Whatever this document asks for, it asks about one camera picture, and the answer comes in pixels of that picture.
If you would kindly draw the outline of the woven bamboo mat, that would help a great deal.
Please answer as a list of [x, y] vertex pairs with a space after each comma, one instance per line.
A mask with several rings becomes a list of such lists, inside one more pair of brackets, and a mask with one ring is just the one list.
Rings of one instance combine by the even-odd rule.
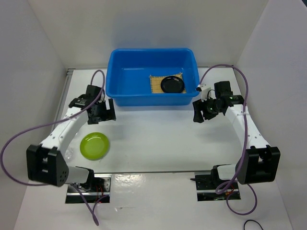
[[177, 77], [180, 77], [183, 80], [181, 72], [177, 73], [177, 74], [166, 75], [166, 76], [150, 75], [149, 79], [150, 79], [150, 86], [151, 86], [151, 92], [152, 93], [164, 93], [162, 91], [161, 87], [160, 87], [160, 83], [161, 83], [162, 79], [167, 77], [167, 76], [177, 76]]

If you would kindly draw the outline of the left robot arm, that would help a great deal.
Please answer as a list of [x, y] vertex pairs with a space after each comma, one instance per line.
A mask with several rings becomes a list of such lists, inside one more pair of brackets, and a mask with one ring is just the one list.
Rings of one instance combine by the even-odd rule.
[[74, 98], [58, 125], [39, 145], [30, 145], [26, 150], [27, 174], [32, 181], [61, 187], [78, 184], [88, 192], [95, 187], [94, 171], [80, 166], [68, 166], [65, 152], [84, 125], [115, 120], [112, 99], [101, 100], [103, 89], [88, 85], [86, 92]]

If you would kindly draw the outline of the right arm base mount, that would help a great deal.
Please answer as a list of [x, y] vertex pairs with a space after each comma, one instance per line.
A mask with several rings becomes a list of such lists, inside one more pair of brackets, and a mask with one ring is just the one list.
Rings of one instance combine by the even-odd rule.
[[196, 172], [192, 178], [190, 178], [196, 185], [197, 201], [224, 201], [230, 196], [230, 200], [240, 200], [238, 184], [234, 182], [226, 192], [223, 194], [217, 194], [215, 192], [216, 187], [223, 183], [224, 180], [220, 180], [218, 176], [213, 175], [211, 171]]

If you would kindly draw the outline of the green plastic plate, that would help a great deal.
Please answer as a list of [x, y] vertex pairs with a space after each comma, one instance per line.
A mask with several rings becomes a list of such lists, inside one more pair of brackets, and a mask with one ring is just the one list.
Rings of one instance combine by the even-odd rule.
[[109, 151], [110, 141], [100, 132], [86, 135], [80, 142], [80, 152], [88, 160], [96, 161], [103, 158]]

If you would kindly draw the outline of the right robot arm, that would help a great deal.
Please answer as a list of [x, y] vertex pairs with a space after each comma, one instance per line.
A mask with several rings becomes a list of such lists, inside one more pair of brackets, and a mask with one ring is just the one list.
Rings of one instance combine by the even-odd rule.
[[240, 184], [257, 184], [275, 180], [280, 151], [272, 147], [260, 134], [253, 122], [244, 97], [234, 95], [229, 81], [214, 84], [214, 89], [206, 84], [196, 88], [201, 98], [193, 102], [196, 123], [211, 120], [223, 114], [231, 123], [241, 146], [245, 148], [243, 159], [237, 164], [215, 165], [216, 172], [210, 176], [210, 183], [215, 188], [223, 187], [227, 180], [235, 179]]

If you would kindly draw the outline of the black plate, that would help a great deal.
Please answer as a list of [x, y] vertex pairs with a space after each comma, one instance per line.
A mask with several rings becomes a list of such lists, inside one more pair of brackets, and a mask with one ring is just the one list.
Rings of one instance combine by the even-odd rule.
[[164, 93], [182, 93], [185, 89], [185, 84], [180, 77], [167, 76], [162, 79], [160, 87]]

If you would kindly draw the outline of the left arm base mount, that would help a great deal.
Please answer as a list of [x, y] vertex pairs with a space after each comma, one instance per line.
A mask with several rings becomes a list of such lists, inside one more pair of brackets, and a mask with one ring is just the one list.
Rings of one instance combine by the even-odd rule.
[[85, 184], [68, 185], [66, 193], [66, 204], [81, 204], [84, 203], [80, 193], [89, 204], [110, 203], [111, 190], [111, 174], [96, 173], [95, 179], [91, 186]]

